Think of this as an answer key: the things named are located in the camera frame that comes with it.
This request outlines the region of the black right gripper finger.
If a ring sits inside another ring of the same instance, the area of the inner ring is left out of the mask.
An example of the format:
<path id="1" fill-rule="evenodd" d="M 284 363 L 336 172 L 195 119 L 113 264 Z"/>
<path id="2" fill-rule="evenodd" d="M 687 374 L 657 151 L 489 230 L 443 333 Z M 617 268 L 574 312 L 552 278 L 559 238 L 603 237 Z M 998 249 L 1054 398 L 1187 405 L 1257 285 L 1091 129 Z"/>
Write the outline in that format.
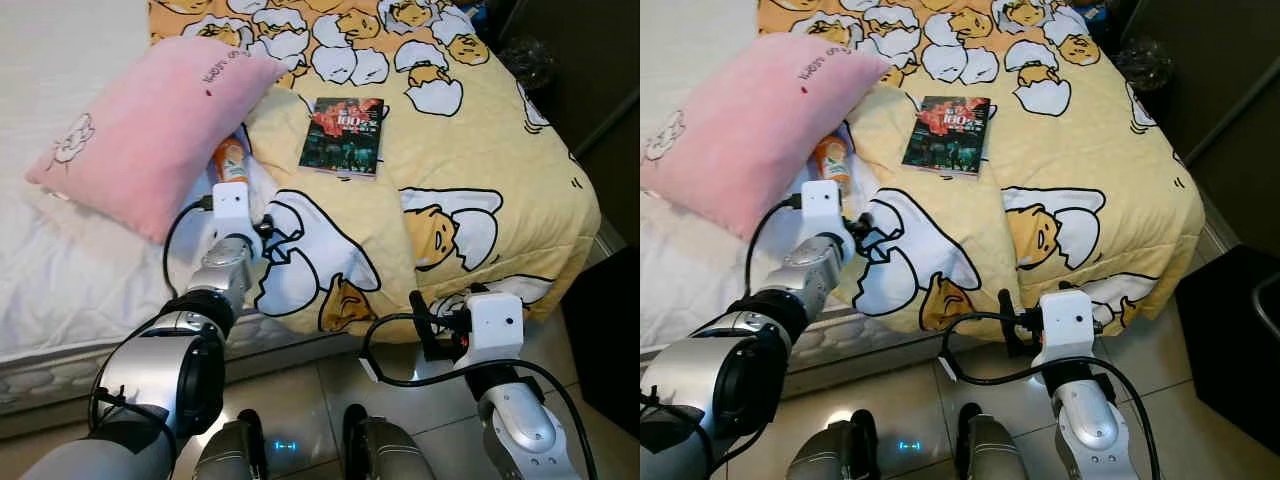
<path id="1" fill-rule="evenodd" d="M 1005 349 L 1010 358 L 1016 358 L 1023 355 L 1024 343 L 1018 334 L 1018 314 L 1009 289 L 998 292 L 998 314 Z"/>
<path id="2" fill-rule="evenodd" d="M 420 346 L 422 348 L 422 357 L 425 361 L 436 361 L 439 353 L 439 344 L 436 343 L 436 333 L 433 330 L 433 315 L 428 308 L 420 291 L 410 292 L 410 306 L 412 310 L 412 321 L 415 332 L 419 335 Z"/>

